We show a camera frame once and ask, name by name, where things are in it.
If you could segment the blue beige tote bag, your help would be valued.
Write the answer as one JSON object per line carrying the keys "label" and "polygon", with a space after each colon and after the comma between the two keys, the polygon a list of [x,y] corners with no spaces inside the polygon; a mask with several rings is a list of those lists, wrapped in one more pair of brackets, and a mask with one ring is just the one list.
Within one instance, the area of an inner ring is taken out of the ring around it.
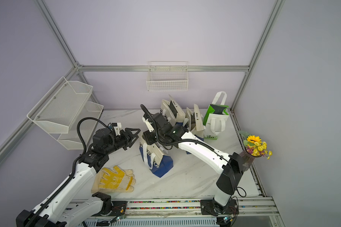
{"label": "blue beige tote bag", "polygon": [[183,125],[186,119],[185,112],[171,95],[169,95],[169,99],[170,100],[163,99],[161,102],[160,111],[162,115],[166,117],[172,126],[176,124]]}
{"label": "blue beige tote bag", "polygon": [[184,126],[195,135],[198,139],[204,141],[204,129],[202,114],[199,110],[199,106],[194,104],[194,109],[187,108],[186,111],[187,122]]}
{"label": "blue beige tote bag", "polygon": [[152,145],[146,142],[142,132],[139,135],[139,150],[143,163],[155,176],[161,178],[173,168],[173,159],[164,152],[163,147],[157,142]]}

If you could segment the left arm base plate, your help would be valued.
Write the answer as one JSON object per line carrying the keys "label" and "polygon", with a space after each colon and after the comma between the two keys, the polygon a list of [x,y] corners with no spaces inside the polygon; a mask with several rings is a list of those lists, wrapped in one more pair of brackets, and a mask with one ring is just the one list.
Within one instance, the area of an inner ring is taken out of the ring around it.
{"label": "left arm base plate", "polygon": [[100,212],[93,214],[92,217],[115,217],[124,215],[127,203],[127,201],[111,201],[111,203],[105,204],[105,207]]}

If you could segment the green white takeout bag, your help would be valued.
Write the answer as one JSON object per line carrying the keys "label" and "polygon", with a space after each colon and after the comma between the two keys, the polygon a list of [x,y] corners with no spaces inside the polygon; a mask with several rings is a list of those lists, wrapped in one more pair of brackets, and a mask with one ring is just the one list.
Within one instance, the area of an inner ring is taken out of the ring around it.
{"label": "green white takeout bag", "polygon": [[225,104],[226,99],[227,93],[220,91],[209,105],[203,120],[204,139],[217,140],[219,134],[225,130],[229,118],[229,106]]}

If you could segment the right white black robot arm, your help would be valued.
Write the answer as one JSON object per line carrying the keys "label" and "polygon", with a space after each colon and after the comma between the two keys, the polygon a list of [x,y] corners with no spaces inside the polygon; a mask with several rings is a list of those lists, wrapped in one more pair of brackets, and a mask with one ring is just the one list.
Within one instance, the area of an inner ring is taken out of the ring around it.
{"label": "right white black robot arm", "polygon": [[220,174],[213,206],[220,209],[228,207],[244,173],[240,155],[222,152],[197,138],[186,127],[172,125],[161,113],[152,114],[143,104],[140,107],[144,112],[143,122],[148,128],[142,136],[144,141],[140,143],[144,163],[153,168],[154,152],[162,151],[159,146],[174,146],[194,155]]}

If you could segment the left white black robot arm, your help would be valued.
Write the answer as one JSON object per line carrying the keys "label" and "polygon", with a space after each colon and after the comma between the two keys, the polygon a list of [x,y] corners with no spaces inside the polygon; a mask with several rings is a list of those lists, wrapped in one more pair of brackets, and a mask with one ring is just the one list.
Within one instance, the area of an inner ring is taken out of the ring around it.
{"label": "left white black robot arm", "polygon": [[140,129],[125,128],[116,134],[113,125],[101,122],[103,128],[96,131],[94,143],[86,145],[80,132],[80,126],[86,120],[100,121],[85,117],[77,123],[76,130],[83,145],[83,153],[73,161],[71,173],[41,204],[31,211],[23,210],[16,217],[18,227],[75,227],[92,215],[108,216],[115,212],[111,196],[101,192],[93,193],[86,202],[68,213],[65,208],[103,168],[111,153],[133,146]]}

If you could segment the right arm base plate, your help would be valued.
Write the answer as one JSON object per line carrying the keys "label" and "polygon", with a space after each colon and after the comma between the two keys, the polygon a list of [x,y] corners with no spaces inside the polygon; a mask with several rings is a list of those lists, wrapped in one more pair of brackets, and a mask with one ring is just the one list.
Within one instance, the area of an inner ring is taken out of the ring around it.
{"label": "right arm base plate", "polygon": [[202,215],[220,216],[239,214],[237,201],[235,199],[229,199],[225,206],[220,205],[214,199],[200,200],[200,207]]}

